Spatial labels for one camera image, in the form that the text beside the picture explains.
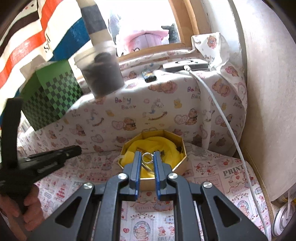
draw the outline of bear print fabric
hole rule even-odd
[[[221,44],[220,34],[193,39],[194,49],[201,53],[174,50],[120,63],[125,80],[121,89],[98,99],[91,93],[82,96],[58,122],[21,135],[19,149],[31,153],[80,145],[85,153],[100,153],[120,150],[126,141],[143,131],[165,129],[186,142],[232,156],[233,140],[208,92],[185,70],[168,73],[162,68],[166,62],[190,58],[205,59],[210,64],[220,59],[216,66],[229,58],[220,55],[229,53],[227,43]],[[147,69],[154,72],[156,81],[144,81],[141,72]],[[228,61],[217,69],[196,74],[213,91],[240,140],[247,110],[245,80]]]
[[[185,147],[188,162],[187,170],[183,176],[188,181],[197,184],[204,181],[212,182],[264,232],[246,181],[246,174],[242,168],[241,160],[210,152],[190,143],[186,143]],[[84,182],[91,181],[99,184],[120,173],[121,168],[117,165],[115,159],[119,154],[117,151],[82,154],[69,159],[64,168],[37,182],[45,218],[55,211]],[[248,163],[247,167],[260,212],[266,222],[269,240],[271,240],[271,224],[265,198]],[[200,234],[202,240],[204,240],[201,228]],[[175,240],[172,202],[157,201],[155,191],[142,191],[136,202],[123,202],[120,240]]]

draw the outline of yellow cloth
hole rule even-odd
[[[183,153],[177,151],[176,145],[167,138],[164,137],[149,137],[144,140],[134,141],[124,157],[121,160],[121,165],[124,167],[126,164],[133,162],[135,152],[137,149],[143,149],[147,152],[153,153],[155,151],[164,151],[164,156],[161,157],[164,163],[170,164],[172,169],[184,158]],[[144,157],[144,161],[149,162],[149,157]],[[153,173],[141,168],[141,178],[154,177]]]

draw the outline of white electronic device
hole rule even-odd
[[[184,66],[188,65],[191,67],[191,70],[205,70],[209,68],[209,64],[207,61],[202,59],[186,59],[180,60],[177,62],[169,62],[163,64],[163,69],[166,72],[177,72],[180,70],[184,70]]]

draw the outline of silver screw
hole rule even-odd
[[[117,176],[120,180],[125,180],[128,178],[127,174],[125,173],[119,173]]]
[[[176,179],[177,177],[178,177],[178,174],[173,173],[173,172],[168,175],[168,178],[170,178],[170,179]]]
[[[92,187],[93,187],[93,184],[92,183],[84,183],[83,184],[83,188],[84,189],[92,189]]]
[[[213,186],[213,184],[212,184],[211,182],[204,182],[204,183],[203,183],[203,186],[204,186],[205,188],[211,188],[211,187]]]

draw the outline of window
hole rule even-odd
[[[190,0],[95,0],[119,61],[191,47],[199,34]]]

